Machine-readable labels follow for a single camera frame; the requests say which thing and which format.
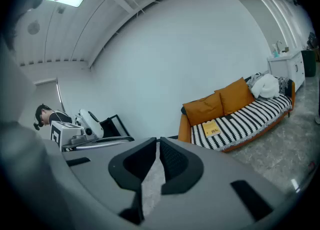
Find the trash can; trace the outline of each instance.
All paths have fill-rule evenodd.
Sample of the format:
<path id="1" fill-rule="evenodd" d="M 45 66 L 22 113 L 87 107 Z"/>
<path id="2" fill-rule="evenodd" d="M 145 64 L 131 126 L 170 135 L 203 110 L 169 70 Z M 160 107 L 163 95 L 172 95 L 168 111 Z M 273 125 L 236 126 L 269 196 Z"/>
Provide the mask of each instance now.
<path id="1" fill-rule="evenodd" d="M 313 50 L 302 50 L 304 74 L 306 77 L 316 75 L 316 54 Z"/>

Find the round ceiling fixture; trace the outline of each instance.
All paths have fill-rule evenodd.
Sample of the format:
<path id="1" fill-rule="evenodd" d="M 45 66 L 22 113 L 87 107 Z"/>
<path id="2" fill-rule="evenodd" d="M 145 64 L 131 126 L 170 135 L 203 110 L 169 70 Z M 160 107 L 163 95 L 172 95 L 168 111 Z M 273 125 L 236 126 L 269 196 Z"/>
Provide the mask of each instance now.
<path id="1" fill-rule="evenodd" d="M 40 25 L 38 23 L 38 20 L 35 20 L 28 25 L 28 33 L 30 35 L 37 34 L 39 30 L 40 30 Z"/>

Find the white blanket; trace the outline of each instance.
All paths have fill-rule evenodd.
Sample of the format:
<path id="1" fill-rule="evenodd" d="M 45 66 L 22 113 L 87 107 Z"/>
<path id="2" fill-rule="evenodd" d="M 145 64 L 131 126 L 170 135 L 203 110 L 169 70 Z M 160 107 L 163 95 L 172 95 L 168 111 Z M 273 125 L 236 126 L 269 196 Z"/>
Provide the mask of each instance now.
<path id="1" fill-rule="evenodd" d="M 272 99 L 279 97 L 279 82 L 273 75 L 267 73 L 255 82 L 251 89 L 252 94 L 257 99 L 259 96 Z"/>

